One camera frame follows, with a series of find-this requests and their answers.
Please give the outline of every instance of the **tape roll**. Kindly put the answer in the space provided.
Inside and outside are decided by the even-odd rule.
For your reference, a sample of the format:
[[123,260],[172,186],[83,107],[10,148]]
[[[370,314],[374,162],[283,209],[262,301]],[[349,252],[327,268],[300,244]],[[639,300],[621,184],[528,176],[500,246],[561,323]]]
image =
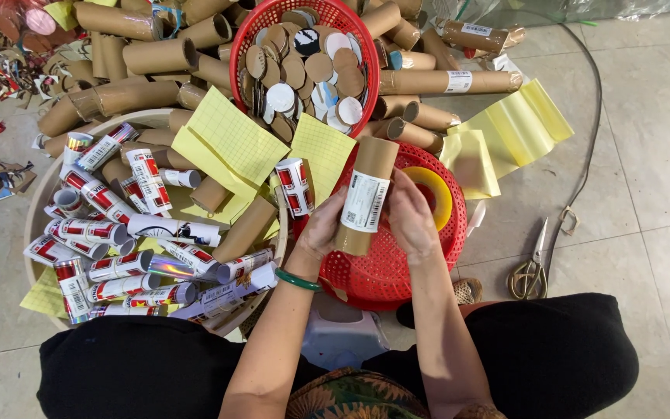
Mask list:
[[451,191],[446,182],[435,172],[423,167],[405,167],[402,171],[425,195],[428,206],[433,211],[433,222],[435,229],[441,231],[449,222],[451,217],[452,200]]

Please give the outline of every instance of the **red basket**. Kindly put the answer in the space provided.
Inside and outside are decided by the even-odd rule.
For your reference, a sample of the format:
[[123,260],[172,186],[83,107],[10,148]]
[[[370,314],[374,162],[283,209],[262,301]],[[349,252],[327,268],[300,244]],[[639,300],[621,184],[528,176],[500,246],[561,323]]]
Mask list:
[[262,29],[271,24],[281,22],[281,15],[296,7],[309,6],[317,10],[319,14],[319,23],[324,26],[338,28],[342,33],[353,33],[361,45],[361,68],[366,70],[368,79],[366,80],[365,94],[366,103],[363,104],[363,117],[354,125],[350,137],[356,138],[361,129],[366,125],[374,111],[377,103],[377,94],[379,92],[379,66],[377,61],[377,50],[371,41],[371,35],[361,19],[339,0],[266,0],[257,5],[237,31],[235,41],[231,46],[231,62],[229,63],[229,80],[232,81],[232,93],[235,95],[235,102],[239,110],[247,114],[247,106],[242,101],[240,95],[241,80],[239,77],[239,61],[242,55],[247,52],[247,48],[255,40],[255,35]]
[[[351,180],[357,151],[358,146],[353,149],[345,163],[333,193]],[[459,259],[461,248],[465,243],[467,231],[465,197],[461,194],[454,176],[435,157],[421,148],[400,143],[395,167],[402,169],[412,166],[433,170],[441,176],[451,191],[451,217],[446,226],[439,231],[439,238],[446,265],[452,268]],[[384,216],[380,220],[379,230],[372,236],[371,249],[366,256],[332,252],[322,261],[319,275],[335,288],[345,291],[348,295],[347,304],[362,310],[396,310],[413,296],[405,252],[397,246]],[[321,281],[321,284],[328,294],[337,298],[327,281]]]

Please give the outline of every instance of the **woman's hand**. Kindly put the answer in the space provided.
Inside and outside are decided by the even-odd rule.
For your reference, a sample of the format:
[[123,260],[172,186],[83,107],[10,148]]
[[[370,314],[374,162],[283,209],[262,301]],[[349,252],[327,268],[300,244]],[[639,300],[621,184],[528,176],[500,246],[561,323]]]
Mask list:
[[335,250],[335,233],[347,192],[348,186],[343,186],[321,203],[309,216],[309,222],[296,242],[298,247],[317,260]]
[[402,170],[394,169],[395,185],[389,197],[389,225],[397,244],[407,253],[408,264],[442,254],[439,232],[423,194]]

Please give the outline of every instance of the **green jade bangle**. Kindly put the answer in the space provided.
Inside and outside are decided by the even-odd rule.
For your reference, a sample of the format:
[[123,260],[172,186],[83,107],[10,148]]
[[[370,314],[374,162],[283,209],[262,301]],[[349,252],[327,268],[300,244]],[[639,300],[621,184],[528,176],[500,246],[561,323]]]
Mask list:
[[292,274],[289,274],[288,272],[285,272],[281,268],[276,268],[275,269],[275,276],[278,277],[278,279],[284,280],[290,284],[293,284],[295,286],[298,286],[299,288],[303,289],[308,289],[309,291],[321,291],[322,286],[318,284],[317,282],[311,282],[307,280],[303,280],[302,278],[295,277]]

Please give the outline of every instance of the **scissors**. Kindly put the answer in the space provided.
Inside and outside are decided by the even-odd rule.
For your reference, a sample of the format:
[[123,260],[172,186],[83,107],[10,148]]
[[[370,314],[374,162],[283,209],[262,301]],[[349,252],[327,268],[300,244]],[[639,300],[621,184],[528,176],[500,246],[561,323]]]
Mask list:
[[542,225],[542,231],[537,238],[537,245],[534,248],[534,253],[532,253],[532,258],[518,265],[508,275],[508,292],[515,300],[547,297],[547,274],[542,265],[542,249],[548,219],[544,219],[544,225]]

